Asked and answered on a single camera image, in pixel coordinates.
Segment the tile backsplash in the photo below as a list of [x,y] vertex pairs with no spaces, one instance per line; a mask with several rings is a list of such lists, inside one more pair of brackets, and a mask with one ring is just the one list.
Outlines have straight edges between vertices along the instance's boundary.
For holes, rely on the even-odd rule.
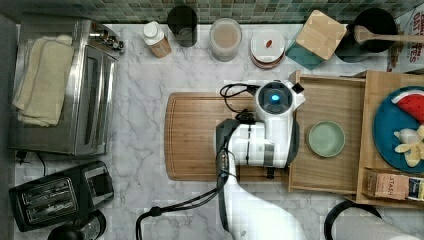
[[102,23],[165,23],[168,12],[178,5],[196,10],[200,23],[232,18],[247,23],[302,23],[317,9],[347,23],[362,10],[378,7],[394,17],[424,0],[0,0],[0,12],[19,21],[24,11],[80,15]]

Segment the small box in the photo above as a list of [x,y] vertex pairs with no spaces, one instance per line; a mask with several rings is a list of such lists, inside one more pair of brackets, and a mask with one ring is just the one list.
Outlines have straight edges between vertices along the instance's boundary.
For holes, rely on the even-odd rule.
[[370,197],[406,200],[409,193],[409,177],[367,171],[367,188],[363,190],[363,193]]
[[[395,19],[399,35],[424,35],[424,4]],[[396,42],[389,49],[387,71],[424,74],[423,43]]]
[[295,62],[312,70],[333,56],[345,34],[344,25],[314,10],[286,54]]
[[415,201],[424,201],[424,178],[409,178],[408,199]]

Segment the oven handle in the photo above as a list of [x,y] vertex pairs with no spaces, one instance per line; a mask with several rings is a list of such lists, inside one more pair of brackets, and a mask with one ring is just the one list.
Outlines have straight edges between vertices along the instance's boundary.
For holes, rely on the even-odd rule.
[[104,59],[104,67],[106,71],[103,71],[104,74],[108,74],[107,78],[105,76],[104,81],[104,101],[103,104],[104,109],[102,112],[100,112],[100,119],[99,119],[99,125],[98,125],[98,143],[101,145],[106,145],[107,138],[109,136],[109,125],[111,121],[111,112],[112,112],[112,90],[114,85],[114,74],[115,74],[115,59],[112,59],[108,57],[107,55],[103,56]]
[[97,151],[97,125],[99,121],[99,113],[100,113],[100,103],[103,98],[103,88],[104,88],[104,64],[103,64],[103,57],[101,58],[100,65],[100,76],[99,81],[97,85],[97,91],[96,91],[96,104],[94,107],[94,114],[93,114],[93,121],[91,122],[91,132],[90,132],[90,143],[91,143],[91,152]]

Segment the wooden spoon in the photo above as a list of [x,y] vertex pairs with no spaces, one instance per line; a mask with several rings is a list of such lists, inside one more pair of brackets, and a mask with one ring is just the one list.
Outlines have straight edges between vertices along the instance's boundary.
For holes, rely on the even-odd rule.
[[411,36],[411,35],[382,35],[370,32],[366,27],[356,25],[355,38],[358,43],[362,43],[367,40],[387,40],[397,42],[416,42],[424,43],[424,36]]

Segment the wooden tray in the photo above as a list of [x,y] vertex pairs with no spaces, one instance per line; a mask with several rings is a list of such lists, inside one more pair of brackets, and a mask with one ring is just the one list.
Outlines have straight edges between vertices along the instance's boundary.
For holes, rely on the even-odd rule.
[[[296,71],[290,80],[305,88],[306,102],[296,113],[300,126],[300,147],[290,166],[289,191],[304,189],[356,193],[364,79],[304,75]],[[346,144],[340,154],[324,158],[309,149],[306,139],[314,124],[328,120],[342,127]]]
[[[358,169],[358,188],[356,195],[352,197],[352,200],[360,204],[398,208],[424,208],[424,202],[412,200],[397,201],[391,199],[375,199],[362,193],[362,187],[367,181],[367,176],[364,174],[365,168],[395,170],[381,157],[374,144],[372,126],[378,107],[387,95],[401,87],[424,86],[424,76],[377,71],[367,71],[362,75],[366,76],[366,87],[361,136],[361,156]],[[422,176],[421,174],[406,175],[418,177]]]
[[[228,100],[235,109],[252,110],[246,94]],[[216,181],[213,138],[216,125],[234,118],[222,97],[215,93],[172,93],[165,119],[165,161],[172,180]],[[241,181],[269,181],[266,168],[240,166]],[[273,181],[288,181],[288,174],[275,171]]]

